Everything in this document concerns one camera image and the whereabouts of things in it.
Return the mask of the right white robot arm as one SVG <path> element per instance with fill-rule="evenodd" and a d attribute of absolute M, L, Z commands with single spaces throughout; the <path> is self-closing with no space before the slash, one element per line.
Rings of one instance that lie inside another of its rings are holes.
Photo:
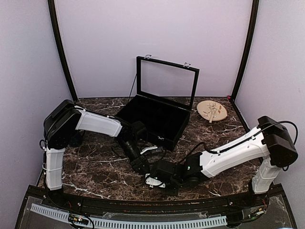
<path fill-rule="evenodd" d="M 190 152 L 181 162 L 166 160 L 155 162 L 145 183 L 160 187 L 167 195 L 176 196 L 181 187 L 196 187 L 221 172 L 244 162 L 263 158 L 257 174 L 250 182 L 250 191 L 243 203 L 253 207 L 262 194 L 269 190 L 280 170 L 289 167 L 298 158 L 295 140 L 284 126 L 285 121 L 275 121 L 268 116 L 258 119 L 258 126 L 244 136 L 215 149 Z"/>

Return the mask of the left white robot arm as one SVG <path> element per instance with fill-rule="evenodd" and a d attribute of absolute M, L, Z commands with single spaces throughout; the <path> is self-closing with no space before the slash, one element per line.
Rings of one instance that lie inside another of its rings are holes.
<path fill-rule="evenodd" d="M 113 137 L 130 161 L 133 170 L 145 175 L 145 182 L 150 187 L 164 188 L 165 184 L 152 176 L 150 165 L 144 153 L 140 151 L 137 140 L 147 136 L 145 125 L 137 121 L 128 123 L 113 116 L 103 116 L 88 111 L 71 100 L 60 103 L 43 122 L 43 136 L 40 147 L 45 152 L 45 185 L 51 190 L 49 201 L 57 208 L 67 204 L 67 197 L 62 188 L 62 164 L 66 147 L 80 131 L 89 131 Z"/>

